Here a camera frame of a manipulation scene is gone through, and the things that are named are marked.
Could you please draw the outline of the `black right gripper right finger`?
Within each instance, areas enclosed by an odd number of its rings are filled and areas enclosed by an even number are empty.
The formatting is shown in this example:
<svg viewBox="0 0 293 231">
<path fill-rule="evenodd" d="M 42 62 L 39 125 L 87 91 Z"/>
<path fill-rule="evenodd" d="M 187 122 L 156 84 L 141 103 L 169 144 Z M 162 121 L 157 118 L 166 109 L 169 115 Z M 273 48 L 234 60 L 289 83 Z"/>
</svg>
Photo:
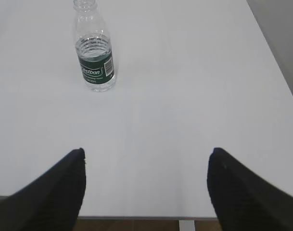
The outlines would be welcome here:
<svg viewBox="0 0 293 231">
<path fill-rule="evenodd" d="M 293 197 L 222 148 L 209 157 L 207 188 L 224 231 L 293 231 Z"/>
</svg>

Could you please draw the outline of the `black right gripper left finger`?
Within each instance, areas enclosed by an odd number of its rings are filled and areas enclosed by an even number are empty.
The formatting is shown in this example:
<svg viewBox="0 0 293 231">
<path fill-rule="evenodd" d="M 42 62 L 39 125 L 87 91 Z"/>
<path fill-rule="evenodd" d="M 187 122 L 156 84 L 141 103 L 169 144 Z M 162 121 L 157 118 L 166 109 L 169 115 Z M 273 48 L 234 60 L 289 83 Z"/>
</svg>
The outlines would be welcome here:
<svg viewBox="0 0 293 231">
<path fill-rule="evenodd" d="M 0 231 L 71 231 L 85 190 L 85 152 L 79 148 L 0 201 Z"/>
</svg>

